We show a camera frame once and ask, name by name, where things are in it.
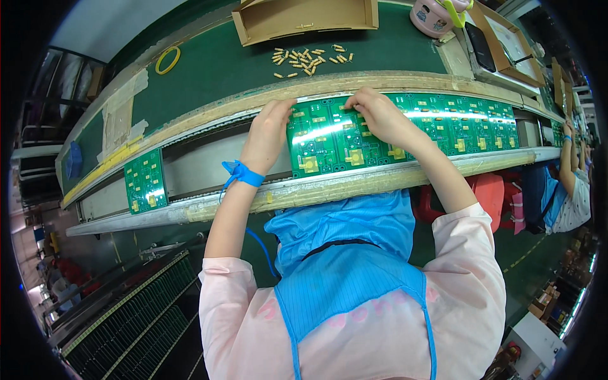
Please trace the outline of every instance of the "green circuit board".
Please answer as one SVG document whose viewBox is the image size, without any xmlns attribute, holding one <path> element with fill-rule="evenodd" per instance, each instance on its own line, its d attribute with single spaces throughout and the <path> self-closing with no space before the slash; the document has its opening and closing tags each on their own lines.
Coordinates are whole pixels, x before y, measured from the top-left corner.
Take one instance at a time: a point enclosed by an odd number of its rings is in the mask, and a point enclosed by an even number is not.
<svg viewBox="0 0 608 380">
<path fill-rule="evenodd" d="M 513 107 L 442 94 L 386 94 L 448 156 L 519 148 Z M 371 134 L 363 116 L 344 109 L 348 97 L 298 103 L 287 139 L 294 178 L 413 161 Z"/>
<path fill-rule="evenodd" d="M 131 214 L 139 214 L 167 205 L 160 148 L 125 164 L 125 185 Z"/>
</svg>

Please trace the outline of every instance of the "pink container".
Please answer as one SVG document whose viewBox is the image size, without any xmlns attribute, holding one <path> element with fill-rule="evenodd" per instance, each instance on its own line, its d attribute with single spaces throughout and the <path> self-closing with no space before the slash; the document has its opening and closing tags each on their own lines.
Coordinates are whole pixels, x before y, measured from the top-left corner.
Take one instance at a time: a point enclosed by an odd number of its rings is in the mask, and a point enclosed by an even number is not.
<svg viewBox="0 0 608 380">
<path fill-rule="evenodd" d="M 464 12 L 472 6 L 473 0 L 416 0 L 410 19 L 427 36 L 440 38 L 454 26 L 464 27 Z"/>
</svg>

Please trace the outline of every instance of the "yellow floor line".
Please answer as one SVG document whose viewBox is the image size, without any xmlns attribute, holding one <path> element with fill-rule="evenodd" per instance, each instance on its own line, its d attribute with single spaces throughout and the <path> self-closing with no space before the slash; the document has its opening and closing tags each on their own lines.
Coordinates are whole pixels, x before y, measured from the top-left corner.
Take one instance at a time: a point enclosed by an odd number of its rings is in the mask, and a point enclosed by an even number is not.
<svg viewBox="0 0 608 380">
<path fill-rule="evenodd" d="M 110 237 L 112 238 L 112 245 L 114 246 L 114 251 L 116 252 L 116 257 L 118 258 L 118 262 L 122 263 L 122 260 L 120 259 L 120 255 L 118 253 L 118 248 L 116 248 L 116 242 L 114 241 L 114 234 L 112 232 L 110 232 Z"/>
<path fill-rule="evenodd" d="M 532 251 L 541 243 L 541 241 L 543 241 L 547 236 L 543 236 L 539 241 L 536 242 L 536 244 L 534 246 L 532 246 L 532 248 L 526 252 L 525 255 L 521 256 L 517 261 L 515 261 L 513 264 L 511 264 L 511 268 L 514 268 L 515 265 L 521 263 L 523 261 L 524 258 L 526 258 L 527 256 L 529 256 Z M 507 273 L 509 271 L 509 268 L 505 268 L 502 270 L 503 273 Z"/>
</svg>

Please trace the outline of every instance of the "black phone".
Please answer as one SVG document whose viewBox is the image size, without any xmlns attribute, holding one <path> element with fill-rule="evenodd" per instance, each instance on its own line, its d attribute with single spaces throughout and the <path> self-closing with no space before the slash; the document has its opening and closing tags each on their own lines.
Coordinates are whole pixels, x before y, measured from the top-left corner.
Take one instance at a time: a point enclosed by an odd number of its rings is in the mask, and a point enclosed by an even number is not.
<svg viewBox="0 0 608 380">
<path fill-rule="evenodd" d="M 471 45 L 473 45 L 473 51 L 475 52 L 475 57 L 477 58 L 479 66 L 488 71 L 496 72 L 496 65 L 492 58 L 492 52 L 490 51 L 486 36 L 483 35 L 482 30 L 470 22 L 465 23 L 465 30 L 469 35 Z"/>
</svg>

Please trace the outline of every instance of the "blue wrist strap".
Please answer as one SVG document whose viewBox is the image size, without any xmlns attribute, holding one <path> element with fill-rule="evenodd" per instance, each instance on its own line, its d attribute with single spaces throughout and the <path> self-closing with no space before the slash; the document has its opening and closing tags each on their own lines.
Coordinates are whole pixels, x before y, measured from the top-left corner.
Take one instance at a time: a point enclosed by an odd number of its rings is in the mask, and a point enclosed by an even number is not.
<svg viewBox="0 0 608 380">
<path fill-rule="evenodd" d="M 222 191 L 219 193 L 220 203 L 222 203 L 222 194 L 224 193 L 224 190 L 227 189 L 235 179 L 250 184 L 253 187 L 258 187 L 264 182 L 264 176 L 249 170 L 248 167 L 238 160 L 235 160 L 234 162 L 224 161 L 222 162 L 222 166 L 230 173 L 230 178 L 226 181 Z"/>
<path fill-rule="evenodd" d="M 248 167 L 246 167 L 242 162 L 235 160 L 234 162 L 224 161 L 222 162 L 222 166 L 230 173 L 230 178 L 226 181 L 226 184 L 222 188 L 222 191 L 219 193 L 219 202 L 222 202 L 222 194 L 224 190 L 230 186 L 230 184 L 235 180 L 239 180 L 241 182 L 245 182 L 246 184 L 250 184 L 251 186 L 258 187 L 264 182 L 264 176 L 254 173 Z M 268 261 L 268 267 L 270 268 L 270 272 L 274 277 L 278 277 L 272 268 L 272 261 L 270 260 L 270 255 L 268 254 L 268 250 L 262 240 L 255 232 L 251 231 L 249 227 L 245 228 L 245 232 L 249 235 L 253 236 L 255 240 L 262 246 L 264 250 L 264 254 L 266 255 L 266 260 Z"/>
</svg>

